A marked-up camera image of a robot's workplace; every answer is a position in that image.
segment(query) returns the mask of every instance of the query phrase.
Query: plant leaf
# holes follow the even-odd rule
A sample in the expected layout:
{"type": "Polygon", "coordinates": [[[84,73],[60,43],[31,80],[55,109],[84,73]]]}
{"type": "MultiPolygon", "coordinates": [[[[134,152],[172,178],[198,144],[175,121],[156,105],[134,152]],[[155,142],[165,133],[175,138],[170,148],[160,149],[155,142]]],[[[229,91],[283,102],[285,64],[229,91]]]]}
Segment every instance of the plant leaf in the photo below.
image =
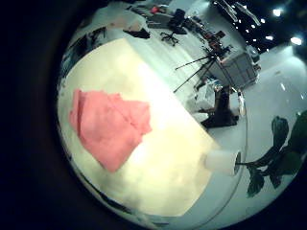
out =
{"type": "Polygon", "coordinates": [[[268,165],[273,158],[279,153],[279,149],[275,146],[271,147],[266,154],[264,154],[261,158],[253,162],[253,165],[256,168],[263,167],[268,165]]]}
{"type": "Polygon", "coordinates": [[[257,195],[265,184],[265,180],[261,175],[261,171],[257,170],[253,166],[248,166],[249,174],[250,174],[250,182],[248,185],[248,197],[254,197],[257,195]]]}
{"type": "Polygon", "coordinates": [[[288,121],[276,116],[272,120],[273,145],[280,150],[286,142],[289,133],[288,121]]]}
{"type": "Polygon", "coordinates": [[[305,153],[307,149],[307,110],[302,112],[297,117],[294,128],[288,146],[292,151],[296,151],[299,154],[305,153]]]}
{"type": "Polygon", "coordinates": [[[270,181],[275,189],[281,184],[281,176],[280,175],[270,175],[270,181]]]}
{"type": "Polygon", "coordinates": [[[294,151],[286,152],[278,165],[276,175],[296,174],[302,165],[300,155],[294,151]]]}
{"type": "Polygon", "coordinates": [[[280,153],[273,158],[268,167],[261,174],[263,176],[275,174],[275,172],[279,168],[281,160],[282,160],[282,151],[280,151],[280,153]]]}

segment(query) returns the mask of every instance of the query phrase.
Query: pink cloth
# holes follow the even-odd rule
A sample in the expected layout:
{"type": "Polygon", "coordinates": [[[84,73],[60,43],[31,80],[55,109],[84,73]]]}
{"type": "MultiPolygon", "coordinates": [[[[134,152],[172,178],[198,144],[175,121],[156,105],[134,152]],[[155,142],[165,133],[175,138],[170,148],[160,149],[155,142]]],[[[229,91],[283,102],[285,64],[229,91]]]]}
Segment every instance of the pink cloth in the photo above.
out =
{"type": "Polygon", "coordinates": [[[119,94],[76,89],[69,122],[83,146],[110,172],[117,171],[150,132],[148,103],[119,94]]]}

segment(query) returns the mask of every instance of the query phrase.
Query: table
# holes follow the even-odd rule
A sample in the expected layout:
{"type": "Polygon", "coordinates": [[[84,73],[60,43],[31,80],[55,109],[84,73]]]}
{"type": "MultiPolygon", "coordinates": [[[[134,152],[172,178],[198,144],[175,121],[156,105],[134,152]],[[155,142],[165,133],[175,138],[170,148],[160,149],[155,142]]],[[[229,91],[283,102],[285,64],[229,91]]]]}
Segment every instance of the table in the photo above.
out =
{"type": "Polygon", "coordinates": [[[96,189],[126,207],[162,217],[182,216],[201,196],[212,174],[204,167],[205,156],[219,146],[125,39],[109,42],[82,58],[59,94],[65,146],[96,189]],[[153,131],[143,137],[118,172],[104,170],[69,125],[76,88],[119,92],[125,100],[150,103],[153,131]]]}
{"type": "Polygon", "coordinates": [[[187,28],[189,28],[194,33],[199,33],[201,36],[204,35],[213,35],[213,31],[209,28],[208,23],[200,23],[197,20],[193,19],[193,17],[188,17],[186,19],[187,28]]]}

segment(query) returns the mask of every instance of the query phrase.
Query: tripod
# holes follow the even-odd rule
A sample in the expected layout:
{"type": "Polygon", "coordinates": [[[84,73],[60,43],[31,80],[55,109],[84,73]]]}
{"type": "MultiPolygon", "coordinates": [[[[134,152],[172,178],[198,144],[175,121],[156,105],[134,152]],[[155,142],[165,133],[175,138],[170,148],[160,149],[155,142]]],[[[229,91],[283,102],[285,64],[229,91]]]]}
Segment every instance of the tripod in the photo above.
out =
{"type": "Polygon", "coordinates": [[[179,69],[179,68],[182,68],[182,67],[184,67],[184,66],[187,66],[187,65],[189,65],[189,64],[192,64],[192,63],[194,63],[194,62],[197,62],[197,61],[200,61],[200,60],[202,60],[202,59],[206,59],[206,58],[208,58],[208,61],[205,63],[205,64],[203,64],[202,66],[201,66],[201,68],[198,70],[198,71],[196,71],[191,77],[189,77],[184,83],[182,83],[176,90],[174,90],[174,93],[176,93],[186,82],[188,82],[190,79],[192,79],[199,71],[201,71],[202,69],[204,69],[205,68],[205,71],[204,71],[204,75],[209,71],[209,69],[211,68],[211,66],[213,65],[213,63],[217,60],[217,58],[218,58],[218,56],[217,55],[211,55],[211,54],[209,54],[208,56],[206,56],[206,57],[201,57],[201,58],[199,58],[199,59],[196,59],[196,60],[194,60],[194,61],[191,61],[191,62],[188,62],[188,63],[186,63],[186,64],[184,64],[184,65],[181,65],[181,66],[179,66],[179,67],[177,67],[175,70],[177,70],[177,69],[179,69]]]}

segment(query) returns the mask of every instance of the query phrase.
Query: chair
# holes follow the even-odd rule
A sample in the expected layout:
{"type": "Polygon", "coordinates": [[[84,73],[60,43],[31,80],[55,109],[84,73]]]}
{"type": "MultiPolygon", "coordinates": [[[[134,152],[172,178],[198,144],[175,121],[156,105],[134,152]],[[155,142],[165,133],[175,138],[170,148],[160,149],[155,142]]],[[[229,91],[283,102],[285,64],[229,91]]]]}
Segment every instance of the chair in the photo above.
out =
{"type": "Polygon", "coordinates": [[[184,19],[185,11],[181,9],[176,9],[176,12],[170,22],[168,23],[168,28],[172,31],[171,34],[161,33],[160,35],[164,35],[161,40],[171,40],[173,42],[173,46],[178,43],[178,39],[174,37],[176,35],[186,35],[186,31],[180,26],[184,19]]]}
{"type": "Polygon", "coordinates": [[[236,126],[239,116],[230,110],[230,86],[224,86],[218,94],[220,96],[218,96],[219,99],[216,101],[213,112],[201,110],[201,112],[209,113],[209,118],[201,124],[206,128],[236,126]]]}

